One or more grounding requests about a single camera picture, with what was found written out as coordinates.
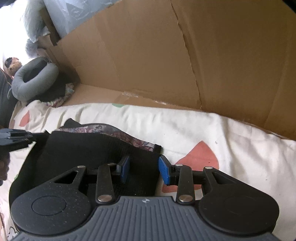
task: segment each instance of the bed sheet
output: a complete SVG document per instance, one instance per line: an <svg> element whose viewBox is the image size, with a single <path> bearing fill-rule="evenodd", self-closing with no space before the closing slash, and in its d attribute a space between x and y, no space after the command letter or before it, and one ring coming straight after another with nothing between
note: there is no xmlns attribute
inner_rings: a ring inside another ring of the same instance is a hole
<svg viewBox="0 0 296 241"><path fill-rule="evenodd" d="M263 192L279 204L280 215L274 230L281 240L296 235L296 142L267 134L255 127L213 113L172 110L118 104L82 104L51 108L34 101L27 107L17 104L11 127L32 132L52 132L64 122L106 123L163 147L172 163L184 163L194 170L214 166ZM9 216L8 191L28 154L27 149L11 153L8 180L0 187L0 212L5 228L2 238L15 235ZM202 197L195 187L196 199ZM163 186L157 195L176 196L175 187Z"/></svg>

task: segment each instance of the crumpled fabric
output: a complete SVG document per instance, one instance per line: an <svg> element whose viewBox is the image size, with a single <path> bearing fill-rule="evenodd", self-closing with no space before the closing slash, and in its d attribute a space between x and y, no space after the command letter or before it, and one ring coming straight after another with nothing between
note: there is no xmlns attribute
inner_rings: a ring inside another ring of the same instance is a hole
<svg viewBox="0 0 296 241"><path fill-rule="evenodd" d="M138 147L140 149L147 151L153 151L155 147L155 145L150 142L139 140L114 126L107 124L94 124L76 128L60 128L56 131L64 131L71 133L101 133L107 136L116 137L128 144L133 145L134 147Z"/></svg>
<svg viewBox="0 0 296 241"><path fill-rule="evenodd" d="M66 84L65 96L59 97L53 101L44 102L49 107L60 107L74 93L73 83Z"/></svg>

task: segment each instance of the ribbed rubber surface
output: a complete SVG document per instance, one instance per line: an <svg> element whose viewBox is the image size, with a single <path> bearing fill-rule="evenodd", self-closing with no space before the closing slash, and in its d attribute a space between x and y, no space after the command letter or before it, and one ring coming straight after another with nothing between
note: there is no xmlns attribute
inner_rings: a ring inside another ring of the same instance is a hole
<svg viewBox="0 0 296 241"><path fill-rule="evenodd" d="M37 237L20 233L14 241L276 241L271 234L239 238L220 233L198 217L191 206L168 197L121 197L113 205L100 206L93 217L69 234Z"/></svg>

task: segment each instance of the teddy bear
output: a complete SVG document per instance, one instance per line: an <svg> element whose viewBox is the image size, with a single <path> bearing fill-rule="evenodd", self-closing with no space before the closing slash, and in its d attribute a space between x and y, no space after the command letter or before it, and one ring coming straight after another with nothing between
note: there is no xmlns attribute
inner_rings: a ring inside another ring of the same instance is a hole
<svg viewBox="0 0 296 241"><path fill-rule="evenodd" d="M16 57L10 57L5 61L4 64L7 68L7 74L12 78L15 73L22 67L22 63Z"/></svg>

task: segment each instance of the gray donut pillow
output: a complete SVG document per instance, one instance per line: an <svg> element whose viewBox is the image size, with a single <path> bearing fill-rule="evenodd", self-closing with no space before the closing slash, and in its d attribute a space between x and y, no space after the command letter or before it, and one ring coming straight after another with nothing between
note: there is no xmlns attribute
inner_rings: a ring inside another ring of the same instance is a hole
<svg viewBox="0 0 296 241"><path fill-rule="evenodd" d="M58 67L49 63L47 58L33 59L16 72L11 85L12 94L16 99L27 102L47 91L58 75Z"/></svg>

